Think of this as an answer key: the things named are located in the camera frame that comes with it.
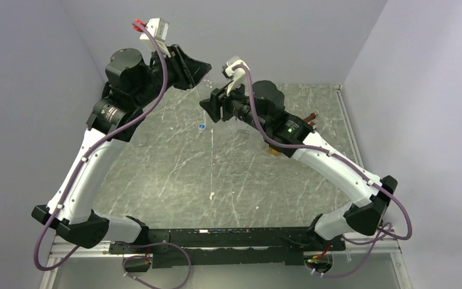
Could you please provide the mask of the clear plastic bottle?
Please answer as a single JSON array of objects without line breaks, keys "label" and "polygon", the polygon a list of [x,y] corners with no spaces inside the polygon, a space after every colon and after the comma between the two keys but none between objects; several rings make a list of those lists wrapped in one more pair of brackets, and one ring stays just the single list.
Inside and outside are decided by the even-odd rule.
[{"label": "clear plastic bottle", "polygon": [[220,89],[224,85],[223,82],[215,82],[210,80],[209,78],[204,78],[200,81],[200,83],[195,87],[195,92],[197,95],[198,101],[202,101],[204,99],[209,99],[211,97],[211,92],[215,89]]}]

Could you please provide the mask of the orange juice bottle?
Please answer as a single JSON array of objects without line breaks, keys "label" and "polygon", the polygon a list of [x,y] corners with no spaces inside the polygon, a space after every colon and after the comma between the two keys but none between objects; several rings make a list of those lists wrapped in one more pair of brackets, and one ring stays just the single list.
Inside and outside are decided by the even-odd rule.
[{"label": "orange juice bottle", "polygon": [[270,152],[271,154],[273,154],[273,155],[275,155],[275,156],[280,155],[280,152],[277,151],[277,150],[275,150],[274,148],[269,147],[268,149],[269,149],[269,152]]}]

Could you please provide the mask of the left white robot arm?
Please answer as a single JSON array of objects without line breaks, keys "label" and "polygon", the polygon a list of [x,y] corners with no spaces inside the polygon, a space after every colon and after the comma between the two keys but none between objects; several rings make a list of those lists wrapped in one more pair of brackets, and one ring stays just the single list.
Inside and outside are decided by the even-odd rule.
[{"label": "left white robot arm", "polygon": [[149,244],[145,223],[131,216],[99,214],[93,203],[111,166],[140,125],[144,108],[162,89],[193,89],[211,69],[209,63],[189,57],[178,45],[168,47],[164,60],[152,52],[149,62],[134,48],[113,53],[105,69],[102,97],[87,120],[76,160],[55,196],[33,208],[33,219],[79,247],[118,241],[135,253],[144,251]]}]

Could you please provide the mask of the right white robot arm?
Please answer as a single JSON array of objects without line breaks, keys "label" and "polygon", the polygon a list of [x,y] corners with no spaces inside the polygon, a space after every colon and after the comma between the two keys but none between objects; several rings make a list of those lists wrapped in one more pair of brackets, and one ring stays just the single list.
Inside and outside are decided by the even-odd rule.
[{"label": "right white robot arm", "polygon": [[215,123],[235,118],[254,129],[258,129],[253,119],[257,113],[260,127],[275,140],[271,148],[309,166],[347,195],[347,204],[312,221],[307,234],[310,247],[321,250],[331,239],[349,232],[374,235],[390,204],[387,194],[395,190],[396,179],[367,172],[335,150],[307,119],[285,110],[285,95],[273,82],[257,81],[252,88],[253,103],[241,85],[231,92],[226,87],[215,89],[199,105]]}]

